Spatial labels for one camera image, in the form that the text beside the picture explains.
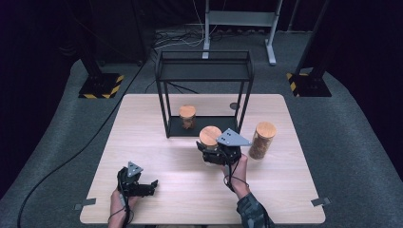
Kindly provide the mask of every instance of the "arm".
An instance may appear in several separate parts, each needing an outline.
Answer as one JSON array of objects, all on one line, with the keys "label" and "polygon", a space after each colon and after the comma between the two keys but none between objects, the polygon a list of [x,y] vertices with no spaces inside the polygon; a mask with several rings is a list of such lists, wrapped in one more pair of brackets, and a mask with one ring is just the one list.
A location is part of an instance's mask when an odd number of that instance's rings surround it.
[{"label": "arm", "polygon": [[[125,208],[122,206],[120,199],[120,192],[118,189],[115,189],[110,196],[110,217],[108,220],[108,228],[122,228],[124,226],[125,221]],[[139,197],[130,197],[128,199],[128,204],[130,206],[130,210],[133,210],[134,204]]]},{"label": "arm", "polygon": [[273,221],[267,215],[264,207],[258,202],[255,196],[251,193],[249,185],[246,183],[246,167],[248,157],[242,154],[238,165],[232,165],[233,175],[231,179],[232,187],[237,195],[238,208],[243,227],[274,227]]}]

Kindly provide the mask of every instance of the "yellow and black hazard tape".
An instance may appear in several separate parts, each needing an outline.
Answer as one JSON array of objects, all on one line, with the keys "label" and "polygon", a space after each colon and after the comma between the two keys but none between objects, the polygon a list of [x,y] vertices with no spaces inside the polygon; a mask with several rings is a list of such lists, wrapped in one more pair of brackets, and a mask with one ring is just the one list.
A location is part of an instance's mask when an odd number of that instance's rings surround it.
[{"label": "yellow and black hazard tape", "polygon": [[[299,76],[308,76],[308,74],[302,73],[302,74],[299,74]],[[290,83],[291,91],[293,91],[294,96],[299,97],[298,88],[297,88],[297,84],[296,84],[296,80],[295,80],[296,79],[295,75],[292,73],[287,73],[287,79],[288,79],[288,83]]]},{"label": "yellow and black hazard tape", "polygon": [[124,79],[124,75],[119,76],[116,79],[116,83],[115,86],[112,88],[112,90],[110,91],[110,93],[85,93],[85,94],[80,94],[80,98],[88,98],[88,99],[109,99],[109,98],[114,98],[116,93],[118,92],[122,80]]}]

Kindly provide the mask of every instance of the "sleeve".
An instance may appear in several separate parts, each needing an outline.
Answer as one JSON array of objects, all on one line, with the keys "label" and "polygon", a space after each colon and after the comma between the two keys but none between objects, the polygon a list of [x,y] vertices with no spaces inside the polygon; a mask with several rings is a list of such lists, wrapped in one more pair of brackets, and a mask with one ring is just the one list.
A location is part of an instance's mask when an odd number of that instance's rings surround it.
[{"label": "sleeve", "polygon": [[263,205],[258,202],[252,193],[249,193],[238,201],[237,212],[240,214],[243,227],[275,227]]}]

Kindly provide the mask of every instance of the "bamboo lid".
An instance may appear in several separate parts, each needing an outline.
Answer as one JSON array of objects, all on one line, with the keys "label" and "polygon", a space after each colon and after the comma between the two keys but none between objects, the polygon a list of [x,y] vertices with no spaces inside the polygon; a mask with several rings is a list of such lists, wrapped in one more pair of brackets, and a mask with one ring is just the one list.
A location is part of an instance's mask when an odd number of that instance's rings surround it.
[{"label": "bamboo lid", "polygon": [[199,138],[201,143],[206,146],[213,146],[217,144],[217,138],[221,135],[221,131],[216,126],[207,126],[201,130]]},{"label": "bamboo lid", "polygon": [[196,115],[196,108],[192,105],[183,105],[179,109],[179,115],[183,118],[191,118]]},{"label": "bamboo lid", "polygon": [[258,132],[262,138],[270,139],[276,135],[277,130],[272,123],[260,122],[256,127],[256,132]]}]

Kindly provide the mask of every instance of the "light wood table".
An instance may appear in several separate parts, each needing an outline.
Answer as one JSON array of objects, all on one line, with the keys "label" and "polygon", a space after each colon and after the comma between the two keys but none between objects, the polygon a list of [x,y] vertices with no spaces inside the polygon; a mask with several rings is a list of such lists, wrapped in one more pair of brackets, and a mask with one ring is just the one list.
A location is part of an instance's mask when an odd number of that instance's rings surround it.
[{"label": "light wood table", "polygon": [[[234,115],[229,105],[236,94],[169,95],[171,109],[193,105],[197,116]],[[322,223],[321,206],[314,207],[317,190],[300,147],[286,103],[280,95],[251,94],[240,134],[252,140],[256,125],[273,123],[277,135],[261,161],[249,159],[247,182],[274,223]],[[125,95],[106,143],[87,198],[83,223],[106,223],[116,175],[128,161],[144,171],[139,183],[159,180],[152,197],[135,205],[136,224],[240,224],[237,197],[223,184],[221,169],[202,160],[198,138],[165,136],[157,94]],[[243,146],[247,155],[249,147]]]}]

